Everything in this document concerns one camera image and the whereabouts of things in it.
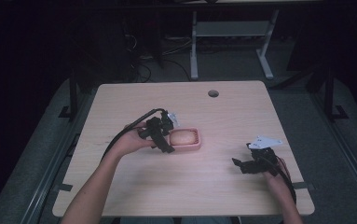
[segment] pink bowl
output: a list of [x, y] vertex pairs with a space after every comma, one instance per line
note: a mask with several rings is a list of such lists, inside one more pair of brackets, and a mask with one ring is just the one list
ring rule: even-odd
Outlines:
[[[195, 134], [196, 141], [194, 144], [190, 145], [182, 145], [182, 146], [173, 146], [172, 143], [170, 142], [170, 134], [178, 131], [190, 131]], [[192, 151], [192, 150], [198, 150], [201, 148], [201, 140], [200, 140], [200, 135], [199, 135], [199, 130], [196, 128], [183, 128], [183, 129], [173, 129], [170, 131], [170, 134], [167, 135], [167, 143], [172, 146], [176, 151]]]

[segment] fingers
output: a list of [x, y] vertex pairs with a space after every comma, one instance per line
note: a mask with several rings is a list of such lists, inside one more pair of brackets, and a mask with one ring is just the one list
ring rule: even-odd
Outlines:
[[146, 128], [146, 123], [145, 122], [140, 122], [137, 125], [135, 125], [134, 128]]
[[147, 147], [155, 147], [156, 146], [155, 142], [152, 140], [145, 140], [145, 145]]

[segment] table top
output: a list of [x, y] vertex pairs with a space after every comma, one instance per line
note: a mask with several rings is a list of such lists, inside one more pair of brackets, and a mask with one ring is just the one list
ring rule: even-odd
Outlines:
[[[210, 97], [209, 91], [218, 91]], [[281, 139], [273, 147], [292, 181], [302, 182], [273, 104], [260, 81], [176, 82], [102, 85], [96, 94], [53, 214], [61, 217], [96, 169], [112, 138], [154, 108], [175, 113], [180, 128], [199, 129], [201, 149], [162, 153], [143, 148], [117, 167], [103, 216], [253, 216], [280, 210], [261, 174], [243, 175], [231, 158], [251, 161], [246, 143], [258, 135]], [[297, 208], [311, 214], [307, 189], [297, 189]]]

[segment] gray carpet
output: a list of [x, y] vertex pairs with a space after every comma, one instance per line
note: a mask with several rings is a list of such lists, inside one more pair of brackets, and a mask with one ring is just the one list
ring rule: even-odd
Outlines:
[[[273, 42], [270, 45], [267, 56], [275, 75], [273, 80], [264, 78], [254, 52], [255, 46], [249, 45], [241, 50], [229, 49], [215, 54], [198, 55], [199, 81], [262, 80], [267, 86], [273, 86], [294, 74], [285, 71], [293, 44]], [[164, 59], [174, 60], [186, 71], [190, 71], [188, 53], [168, 55]], [[144, 62], [144, 65], [152, 71], [150, 82], [187, 81], [185, 71], [175, 63], [165, 62], [164, 68], [152, 61]], [[141, 72], [147, 76], [145, 68]], [[304, 78], [283, 91], [269, 92], [299, 168], [305, 180], [315, 187], [310, 191], [315, 212], [304, 217], [304, 220], [314, 224], [357, 223], [357, 182], [332, 135], [328, 121], [314, 101], [314, 98], [322, 97], [322, 93], [315, 96], [308, 94], [304, 88], [306, 80]], [[64, 146], [68, 150], [76, 133], [80, 133], [83, 127], [94, 92], [80, 93], [79, 96], [80, 113], [73, 122], [68, 122], [68, 119], [58, 118], [62, 107], [69, 105], [68, 82], [62, 83], [56, 92], [0, 195], [0, 223], [21, 223], [26, 216], [31, 217], [30, 223], [60, 222], [59, 218], [51, 214], [57, 195], [53, 186], [62, 182], [70, 157], [62, 160], [50, 191], [41, 192], [47, 197], [45, 206], [40, 206], [33, 213], [32, 210], [27, 211], [27, 207], [37, 193], [49, 163], [55, 158], [57, 148]], [[335, 102], [342, 105], [350, 117], [338, 120], [335, 126], [354, 149], [353, 153], [357, 157], [357, 105], [347, 88], [338, 81]], [[111, 221], [112, 218], [103, 218], [102, 223]], [[281, 221], [281, 217], [242, 217], [241, 221], [273, 224]]]

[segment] wire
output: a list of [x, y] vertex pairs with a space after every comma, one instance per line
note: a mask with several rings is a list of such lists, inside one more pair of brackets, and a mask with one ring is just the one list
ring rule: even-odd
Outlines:
[[291, 180], [291, 175], [289, 174], [288, 168], [286, 168], [286, 165], [284, 162], [282, 162], [282, 159], [278, 156], [276, 156], [277, 159], [281, 162], [283, 169], [286, 171], [286, 174], [288, 175], [289, 180]]
[[186, 77], [189, 81], [192, 81], [192, 79], [190, 78], [190, 75], [186, 72], [186, 69], [178, 62], [172, 61], [172, 60], [167, 60], [167, 59], [163, 59], [164, 62], [169, 62], [169, 63], [175, 63], [176, 65], [180, 66], [182, 68], [182, 70], [184, 70]]
[[[190, 47], [190, 43], [192, 43], [192, 39], [188, 37], [188, 41], [186, 43], [184, 43], [183, 45], [181, 46], [178, 46], [178, 47], [175, 47], [173, 49], [169, 49], [169, 50], [166, 50], [164, 52], [161, 53], [161, 55], [170, 55], [170, 54], [173, 54], [173, 53], [176, 53], [176, 52], [179, 52], [183, 49], [187, 49]], [[143, 60], [149, 60], [149, 59], [153, 59], [152, 56], [141, 56], [140, 57], [141, 59]]]
[[294, 186], [292, 185], [291, 179], [288, 178], [286, 176], [286, 174], [276, 165], [274, 165], [271, 161], [269, 161], [268, 159], [264, 158], [264, 157], [259, 157], [259, 159], [267, 162], [271, 168], [276, 171], [277, 173], [279, 173], [282, 176], [283, 181], [286, 184], [286, 187], [288, 187], [289, 191], [291, 191], [291, 195], [292, 195], [292, 199], [294, 200], [294, 202], [296, 203], [296, 192], [294, 189]]
[[[100, 63], [97, 59], [95, 59], [91, 54], [89, 54], [87, 51], [85, 51], [71, 36], [69, 36], [69, 39], [78, 49], [80, 49], [89, 59], [94, 61], [107, 74], [117, 75], [117, 73], [112, 72], [110, 69], [105, 67], [102, 63]], [[102, 81], [105, 81], [105, 82], [108, 81], [108, 78], [105, 76], [102, 76], [101, 74], [98, 75], [98, 78], [100, 78]]]
[[135, 49], [135, 47], [137, 47], [137, 38], [135, 38], [134, 35], [125, 35], [126, 37], [131, 37], [134, 40], [134, 44], [131, 47], [131, 49]]
[[182, 43], [191, 38], [190, 37], [164, 37], [164, 39], [174, 43]]
[[140, 71], [138, 71], [138, 77], [140, 77], [141, 82], [142, 82], [142, 83], [145, 83], [145, 82], [149, 81], [149, 79], [150, 79], [151, 76], [152, 76], [152, 71], [151, 71], [151, 69], [150, 69], [148, 66], [146, 66], [146, 65], [144, 65], [144, 64], [141, 64], [141, 63], [139, 63], [138, 65], [139, 65], [139, 66], [142, 66], [142, 67], [144, 67], [146, 70], [148, 70], [148, 76], [145, 78], [145, 81], [142, 80], [142, 77], [143, 77], [143, 76], [141, 75]]
[[156, 112], [161, 111], [161, 112], [166, 112], [166, 110], [162, 109], [162, 108], [158, 108], [158, 109], [153, 109], [151, 111], [149, 111], [148, 113], [144, 114], [142, 117], [138, 118], [137, 120], [135, 120], [132, 124], [128, 125], [127, 127], [125, 127], [122, 131], [120, 131], [120, 133], [118, 133], [114, 139], [112, 139], [112, 141], [109, 143], [108, 147], [106, 148], [103, 156], [102, 156], [102, 160], [105, 157], [106, 153], [108, 153], [108, 151], [111, 149], [111, 147], [114, 145], [114, 143], [117, 142], [117, 140], [119, 140], [119, 138], [125, 134], [128, 133], [129, 131], [131, 131], [137, 124], [139, 124], [141, 121], [143, 121], [144, 119], [150, 117], [151, 115], [155, 114]]

